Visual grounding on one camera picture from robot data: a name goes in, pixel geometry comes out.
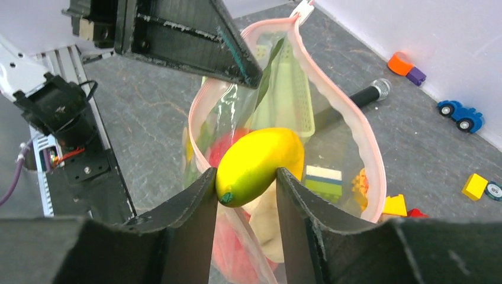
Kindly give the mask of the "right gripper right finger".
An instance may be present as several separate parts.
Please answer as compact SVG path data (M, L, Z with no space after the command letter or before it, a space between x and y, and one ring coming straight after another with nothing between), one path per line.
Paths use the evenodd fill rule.
M501 223L395 218L336 208L284 168L277 203L288 283L500 283Z

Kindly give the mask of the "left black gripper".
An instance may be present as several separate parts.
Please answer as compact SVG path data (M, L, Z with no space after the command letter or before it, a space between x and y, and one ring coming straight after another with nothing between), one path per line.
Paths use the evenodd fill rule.
M260 84L262 68L223 1L70 0L62 14L74 36L98 49L252 89Z

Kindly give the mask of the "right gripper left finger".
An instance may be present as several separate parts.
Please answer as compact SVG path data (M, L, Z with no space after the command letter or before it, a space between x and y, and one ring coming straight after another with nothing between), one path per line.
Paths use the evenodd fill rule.
M130 220L1 220L2 283L207 283L216 170Z

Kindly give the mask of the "white mushroom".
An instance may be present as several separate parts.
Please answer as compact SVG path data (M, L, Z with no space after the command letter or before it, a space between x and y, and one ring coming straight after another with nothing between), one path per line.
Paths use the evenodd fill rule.
M272 262L283 263L284 251L276 200L276 182L272 182L261 196L243 205L242 208L250 215L249 225L263 254Z

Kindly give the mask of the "red peach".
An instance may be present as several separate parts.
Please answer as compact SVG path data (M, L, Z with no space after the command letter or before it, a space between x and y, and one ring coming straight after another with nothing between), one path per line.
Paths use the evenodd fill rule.
M264 276L259 276L250 256L223 212L218 212L216 217L212 262L231 283L268 283Z

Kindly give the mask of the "small yellow fruit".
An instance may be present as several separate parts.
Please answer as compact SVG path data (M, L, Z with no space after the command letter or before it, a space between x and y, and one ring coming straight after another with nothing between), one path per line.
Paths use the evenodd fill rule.
M301 180L305 150L298 134L284 127L254 130L226 151L217 167L215 190L220 204L237 208L261 196L279 168Z

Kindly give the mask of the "red tomato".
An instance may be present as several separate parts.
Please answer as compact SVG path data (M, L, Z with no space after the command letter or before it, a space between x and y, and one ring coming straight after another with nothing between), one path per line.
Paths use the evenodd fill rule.
M249 128L237 128L217 138L205 153L205 158L210 166L218 167L227 150L249 132L252 132Z

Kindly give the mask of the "clear polka dot zip bag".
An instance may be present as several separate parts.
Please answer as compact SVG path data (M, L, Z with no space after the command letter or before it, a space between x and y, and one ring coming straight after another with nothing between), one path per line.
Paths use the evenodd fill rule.
M302 185L331 204L377 222L387 182L374 132L359 107L309 56L299 32L314 10L301 1L288 18L249 25L242 36L263 68L252 90L203 79L184 129L184 185L215 167L227 149L250 131L289 128L303 143ZM240 209L218 206L212 264L224 283L278 283L284 274L279 218L265 196Z

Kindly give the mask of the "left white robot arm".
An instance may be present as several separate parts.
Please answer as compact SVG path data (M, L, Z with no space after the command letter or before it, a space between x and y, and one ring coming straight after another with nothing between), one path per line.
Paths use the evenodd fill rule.
M256 89L262 69L223 1L70 1L72 33L129 59ZM60 145L89 144L97 130L83 115L93 93L1 38L1 94Z

